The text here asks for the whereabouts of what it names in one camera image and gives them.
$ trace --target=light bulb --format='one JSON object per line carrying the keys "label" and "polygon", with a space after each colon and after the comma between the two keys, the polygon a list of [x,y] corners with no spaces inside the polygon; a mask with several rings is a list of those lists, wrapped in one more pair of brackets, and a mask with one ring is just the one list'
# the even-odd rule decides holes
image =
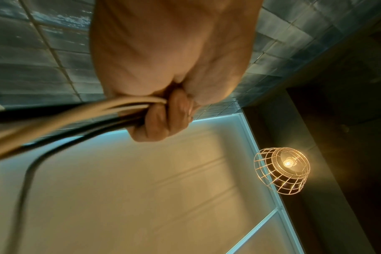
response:
{"label": "light bulb", "polygon": [[284,160],[283,164],[286,168],[291,168],[296,164],[296,162],[293,158],[288,157],[286,160]]}

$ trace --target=finger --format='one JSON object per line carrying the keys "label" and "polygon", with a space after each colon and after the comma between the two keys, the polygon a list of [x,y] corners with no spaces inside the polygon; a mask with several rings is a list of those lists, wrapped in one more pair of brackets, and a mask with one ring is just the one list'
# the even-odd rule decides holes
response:
{"label": "finger", "polygon": [[134,141],[160,141],[170,133],[167,124],[167,113],[164,104],[153,104],[144,118],[144,125],[127,128]]}
{"label": "finger", "polygon": [[175,89],[168,98],[168,128],[170,136],[185,129],[190,121],[193,100],[189,98],[186,92],[181,89]]}

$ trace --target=tiled wall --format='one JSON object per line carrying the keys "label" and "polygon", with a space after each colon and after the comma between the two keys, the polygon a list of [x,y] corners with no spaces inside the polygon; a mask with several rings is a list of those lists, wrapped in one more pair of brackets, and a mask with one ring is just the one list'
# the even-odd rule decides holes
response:
{"label": "tiled wall", "polygon": [[[6,108],[104,98],[91,64],[94,0],[0,0],[0,104]],[[237,112],[381,13],[381,0],[266,0],[239,86],[195,118]]]}

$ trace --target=hand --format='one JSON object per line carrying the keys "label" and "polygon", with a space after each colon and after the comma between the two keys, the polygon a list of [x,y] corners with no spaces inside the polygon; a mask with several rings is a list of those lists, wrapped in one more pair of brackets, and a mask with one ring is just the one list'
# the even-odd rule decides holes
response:
{"label": "hand", "polygon": [[262,1],[96,2],[90,50],[106,96],[179,87],[167,106],[148,110],[144,126],[129,129],[134,140],[171,136],[188,126],[195,106],[216,103],[233,91],[250,59]]}

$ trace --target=wire cage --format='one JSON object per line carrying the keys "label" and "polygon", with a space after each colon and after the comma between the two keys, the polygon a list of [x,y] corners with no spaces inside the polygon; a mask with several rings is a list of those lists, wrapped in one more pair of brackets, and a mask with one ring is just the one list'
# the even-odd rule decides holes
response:
{"label": "wire cage", "polygon": [[262,149],[255,155],[254,164],[259,179],[284,195],[300,192],[311,171],[308,159],[288,147]]}

